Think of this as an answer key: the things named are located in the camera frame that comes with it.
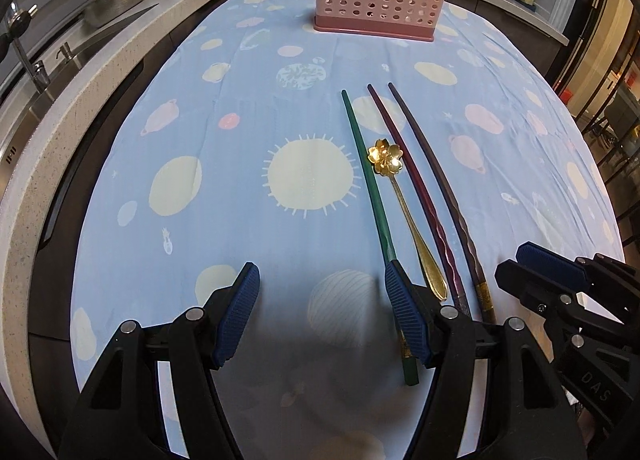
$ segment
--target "blue tablecloth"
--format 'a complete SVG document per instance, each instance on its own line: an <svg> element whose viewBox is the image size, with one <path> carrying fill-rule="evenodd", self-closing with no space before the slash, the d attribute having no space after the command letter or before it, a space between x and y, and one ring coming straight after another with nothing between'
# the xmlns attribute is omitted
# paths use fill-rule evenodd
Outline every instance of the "blue tablecloth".
<svg viewBox="0 0 640 460"><path fill-rule="evenodd" d="M401 459L430 374L402 382L371 205L340 98L365 142L388 106L436 205L478 314L430 168L386 84L420 122L465 215L498 319L521 315L495 266L527 240L569 258L623 258L593 158L564 105L495 27L445 4L434 42L324 34L315 0L229 0L165 63L124 122L89 205L72 296L82 385L125 319L172 321L231 284L262 287L236 356L214 374L246 460ZM408 175L398 182L436 247ZM378 185L398 258L420 283L388 179ZM184 452L161 365L172 447ZM474 448L481 393L462 452Z"/></svg>

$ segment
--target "kitchen counter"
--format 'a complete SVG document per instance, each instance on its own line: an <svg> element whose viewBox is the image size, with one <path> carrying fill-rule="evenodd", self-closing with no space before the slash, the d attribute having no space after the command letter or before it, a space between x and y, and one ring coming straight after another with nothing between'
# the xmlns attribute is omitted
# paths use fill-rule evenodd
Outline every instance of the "kitchen counter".
<svg viewBox="0 0 640 460"><path fill-rule="evenodd" d="M559 39L542 18L511 0L483 0ZM33 262L50 203L71 157L98 111L142 58L210 0L144 0L129 14L155 5L92 58L62 92L25 147L0 204L0 382L34 436L50 451L31 379L28 300ZM65 40L72 48L94 33L80 26L43 54L47 68ZM33 95L23 79L0 110L0 128L11 125Z"/></svg>

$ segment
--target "stainless steel sink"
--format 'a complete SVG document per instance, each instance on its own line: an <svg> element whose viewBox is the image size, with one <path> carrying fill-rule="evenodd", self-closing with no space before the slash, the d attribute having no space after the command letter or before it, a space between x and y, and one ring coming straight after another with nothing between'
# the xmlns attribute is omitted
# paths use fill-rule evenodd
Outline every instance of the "stainless steel sink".
<svg viewBox="0 0 640 460"><path fill-rule="evenodd" d="M4 196L6 186L14 172L15 164L22 150L55 100L60 97L60 94L76 74L101 48L110 42L117 33L153 7L155 5L139 10L135 14L127 16L123 20L101 30L98 34L76 47L74 50L75 55L68 60L64 60L51 72L49 76L50 84L43 93L35 94L31 98L5 138L4 144L0 147L0 154L2 155L2 160L0 161L0 199Z"/></svg>

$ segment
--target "metal screw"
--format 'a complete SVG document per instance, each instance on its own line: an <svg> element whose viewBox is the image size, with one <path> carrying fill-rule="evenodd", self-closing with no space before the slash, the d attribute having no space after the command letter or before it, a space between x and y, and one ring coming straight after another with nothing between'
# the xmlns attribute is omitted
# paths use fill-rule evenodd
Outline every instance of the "metal screw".
<svg viewBox="0 0 640 460"><path fill-rule="evenodd" d="M582 348L584 346L584 337L580 334L576 334L571 337L571 342L576 348Z"/></svg>
<svg viewBox="0 0 640 460"><path fill-rule="evenodd" d="M445 319L455 319L458 317L458 310L451 305L445 305L440 309L440 315Z"/></svg>
<svg viewBox="0 0 640 460"><path fill-rule="evenodd" d="M519 317L509 319L509 326L516 331L524 330L524 321Z"/></svg>
<svg viewBox="0 0 640 460"><path fill-rule="evenodd" d="M123 334L130 334L136 329L136 326L137 325L135 321L125 321L120 325L120 331Z"/></svg>
<svg viewBox="0 0 640 460"><path fill-rule="evenodd" d="M201 319L202 316L204 316L204 310L201 309L199 306L188 309L187 313L185 314L185 317L189 321L197 321L198 319Z"/></svg>

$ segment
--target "basket base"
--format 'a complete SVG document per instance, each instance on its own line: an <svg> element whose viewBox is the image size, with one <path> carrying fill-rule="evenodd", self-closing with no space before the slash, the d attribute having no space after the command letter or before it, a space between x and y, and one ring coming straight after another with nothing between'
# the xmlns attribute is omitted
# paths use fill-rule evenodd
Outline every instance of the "basket base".
<svg viewBox="0 0 640 460"><path fill-rule="evenodd" d="M344 34L364 34L365 36L399 37L415 41L433 41L434 27L407 24L389 24L384 21L360 20L357 18L314 18L314 29L320 32L341 32Z"/></svg>

